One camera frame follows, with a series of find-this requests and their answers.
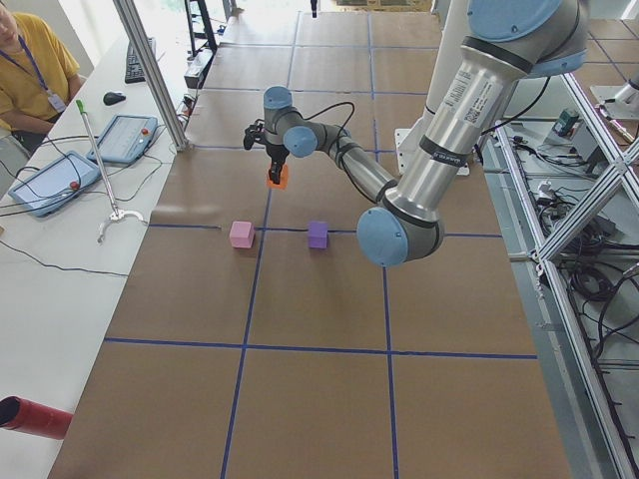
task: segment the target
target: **label sticker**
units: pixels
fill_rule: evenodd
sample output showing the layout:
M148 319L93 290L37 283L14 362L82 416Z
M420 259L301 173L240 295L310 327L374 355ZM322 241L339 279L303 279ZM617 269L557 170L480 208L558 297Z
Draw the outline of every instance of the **label sticker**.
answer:
M454 113L457 120L481 128L501 94L498 83L459 71L443 100L443 105Z
M459 70L452 81L452 85L450 85L450 88L448 89L448 93L443 99L443 104L453 112L456 112L457 105L463 98L466 90L468 90L468 87L472 83L474 77L475 76L470 72Z

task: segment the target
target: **lanyard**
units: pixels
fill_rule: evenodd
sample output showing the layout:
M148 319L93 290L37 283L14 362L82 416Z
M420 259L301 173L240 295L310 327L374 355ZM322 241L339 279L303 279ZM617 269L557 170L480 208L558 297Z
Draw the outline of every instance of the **lanyard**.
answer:
M31 54L31 50L29 50L29 47L27 47L27 43L24 41L24 38L22 38L22 36L19 36L18 39L20 40L20 45L22 45L22 48L24 49L25 53L27 54L27 57L29 58L29 61L31 62L31 65L33 66L33 70L36 72L36 75L38 76L38 82L40 83L40 86L45 92L49 93L49 87L47 87L47 84L44 81L44 77L42 76L42 73L40 72L40 69L38 68L38 64L36 63L36 59L33 58L33 55ZM25 72L27 75L32 76L31 73L28 72L26 68L24 68L18 62L16 62L13 58L11 58L9 55L4 53L2 50L0 50L0 56L3 57L5 60L9 60L16 67L18 67L20 70Z

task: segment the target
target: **computer mouse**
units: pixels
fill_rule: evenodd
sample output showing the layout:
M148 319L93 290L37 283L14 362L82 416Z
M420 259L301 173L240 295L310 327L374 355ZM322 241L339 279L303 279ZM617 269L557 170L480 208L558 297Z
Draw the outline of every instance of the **computer mouse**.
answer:
M127 97L122 92L107 92L104 94L102 101L105 105L115 105L116 103L123 102Z

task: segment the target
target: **white wall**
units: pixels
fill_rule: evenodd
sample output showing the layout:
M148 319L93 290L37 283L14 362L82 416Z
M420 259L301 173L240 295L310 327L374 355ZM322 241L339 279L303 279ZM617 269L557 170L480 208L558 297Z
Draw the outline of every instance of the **white wall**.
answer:
M76 58L80 73L85 76L91 74L94 63L58 0L4 0L4 3L14 12L33 13L43 18Z
M57 0L82 39L84 49L94 65L121 35L124 28L111 0Z

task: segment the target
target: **aluminum frame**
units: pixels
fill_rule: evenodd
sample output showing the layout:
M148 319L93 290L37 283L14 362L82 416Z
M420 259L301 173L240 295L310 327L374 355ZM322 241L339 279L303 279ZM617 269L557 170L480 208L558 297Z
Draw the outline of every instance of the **aluminum frame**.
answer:
M149 84L156 105L160 110L162 120L169 131L169 135L171 135L173 139L176 150L182 152L189 147L189 140L184 134L182 123L178 120L171 96L169 95L169 90L167 89L167 84L162 77L153 50L149 46L147 33L145 32L135 2L134 0L113 0L113 3L120 15L129 41L138 54L142 70L144 71L146 81Z
M594 219L606 204L623 189L637 211L639 211L639 180L629 166L639 157L639 142L635 142L625 153L620 150L610 136L599 115L591 106L588 98L572 74L562 76L570 96L580 107L582 117L589 127L595 141L608 159L609 166L599 177L595 185L573 208L565 221L545 238L537 220L534 205L530 203L525 179L521 175L514 153L509 148L509 140L505 132L497 131L497 138L502 145L501 151L519 198L522 201L524 215L535 242L535 254L539 261L537 270L545 273L557 302L562 320L566 328L580 373L591 399L601 430L606 438L610 455L614 461L619 477L635 478L631 458L628 456L619 431L610 411L606 394L599 382L599 377L592 367L590 355L581 335L578 318L572 310L570 300L564 289L561 275L552 262L581 230Z

